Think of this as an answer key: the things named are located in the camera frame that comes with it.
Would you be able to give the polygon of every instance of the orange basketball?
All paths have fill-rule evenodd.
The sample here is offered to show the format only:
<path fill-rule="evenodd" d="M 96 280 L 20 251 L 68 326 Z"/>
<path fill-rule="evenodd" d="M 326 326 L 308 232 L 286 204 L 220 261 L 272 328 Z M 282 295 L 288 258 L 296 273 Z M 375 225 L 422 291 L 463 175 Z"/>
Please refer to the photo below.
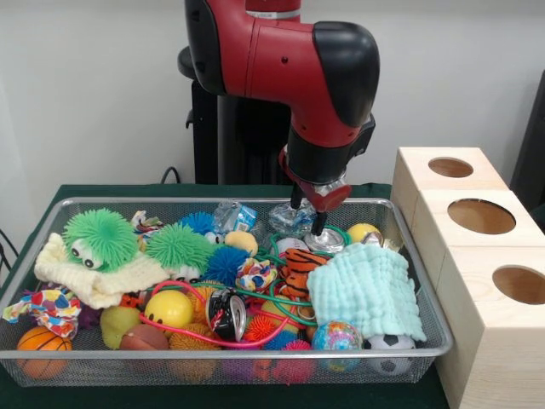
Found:
<path fill-rule="evenodd" d="M 44 326 L 37 326 L 25 333 L 17 344 L 19 351 L 72 351 L 68 339 L 56 336 Z M 17 360 L 20 369 L 37 380 L 51 379 L 65 368 L 65 360 Z"/>

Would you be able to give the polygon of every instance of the wooden cube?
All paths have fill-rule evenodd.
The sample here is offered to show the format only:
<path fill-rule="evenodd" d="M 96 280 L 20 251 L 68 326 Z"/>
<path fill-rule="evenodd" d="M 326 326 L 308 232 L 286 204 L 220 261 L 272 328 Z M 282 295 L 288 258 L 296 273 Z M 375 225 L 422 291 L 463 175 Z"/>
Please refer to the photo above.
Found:
<path fill-rule="evenodd" d="M 545 247 L 451 246 L 437 295 L 454 334 L 436 361 L 451 408 L 545 407 Z"/>
<path fill-rule="evenodd" d="M 411 232 L 433 288 L 450 247 L 545 247 L 545 235 L 508 190 L 422 190 Z"/>
<path fill-rule="evenodd" d="M 393 175 L 392 201 L 412 226 L 418 193 L 429 189 L 508 190 L 477 147 L 401 147 Z"/>

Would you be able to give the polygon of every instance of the round hole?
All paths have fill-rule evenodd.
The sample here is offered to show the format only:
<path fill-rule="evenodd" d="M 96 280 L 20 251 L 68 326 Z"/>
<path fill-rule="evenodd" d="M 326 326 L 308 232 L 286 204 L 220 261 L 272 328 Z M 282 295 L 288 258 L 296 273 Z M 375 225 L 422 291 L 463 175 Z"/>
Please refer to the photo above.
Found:
<path fill-rule="evenodd" d="M 449 216 L 463 228 L 483 234 L 504 234 L 517 224 L 508 210 L 481 199 L 462 199 L 451 203 Z"/>
<path fill-rule="evenodd" d="M 503 294 L 524 304 L 545 304 L 545 277 L 524 267 L 502 267 L 492 275 Z"/>
<path fill-rule="evenodd" d="M 436 158 L 427 164 L 429 169 L 442 176 L 447 177 L 468 177 L 473 173 L 473 167 L 460 159 Z"/>

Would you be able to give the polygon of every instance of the white wall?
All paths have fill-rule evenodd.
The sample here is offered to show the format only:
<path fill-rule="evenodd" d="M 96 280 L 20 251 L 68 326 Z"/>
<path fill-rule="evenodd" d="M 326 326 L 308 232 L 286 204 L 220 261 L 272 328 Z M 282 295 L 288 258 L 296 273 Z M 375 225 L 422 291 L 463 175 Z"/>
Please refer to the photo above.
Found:
<path fill-rule="evenodd" d="M 510 178 L 545 69 L 545 2 L 306 0 L 303 18 L 362 24 L 381 50 L 377 129 L 350 182 L 391 181 L 408 145 L 480 146 Z M 151 183 L 171 164 L 192 181 L 186 43 L 182 0 L 2 0 L 0 175 L 17 176 L 0 202 L 30 222 L 0 227 L 24 237 L 62 183 Z"/>

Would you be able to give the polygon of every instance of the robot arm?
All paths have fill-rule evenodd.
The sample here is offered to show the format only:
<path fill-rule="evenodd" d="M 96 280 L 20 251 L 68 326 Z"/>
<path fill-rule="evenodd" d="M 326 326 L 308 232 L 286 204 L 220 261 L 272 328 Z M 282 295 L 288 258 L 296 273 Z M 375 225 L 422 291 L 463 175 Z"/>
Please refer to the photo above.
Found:
<path fill-rule="evenodd" d="M 380 62 L 371 34 L 341 22 L 256 19 L 244 0 L 186 0 L 193 65 L 213 94 L 288 105 L 280 162 L 319 212 L 350 194 L 348 161 L 367 148 Z"/>

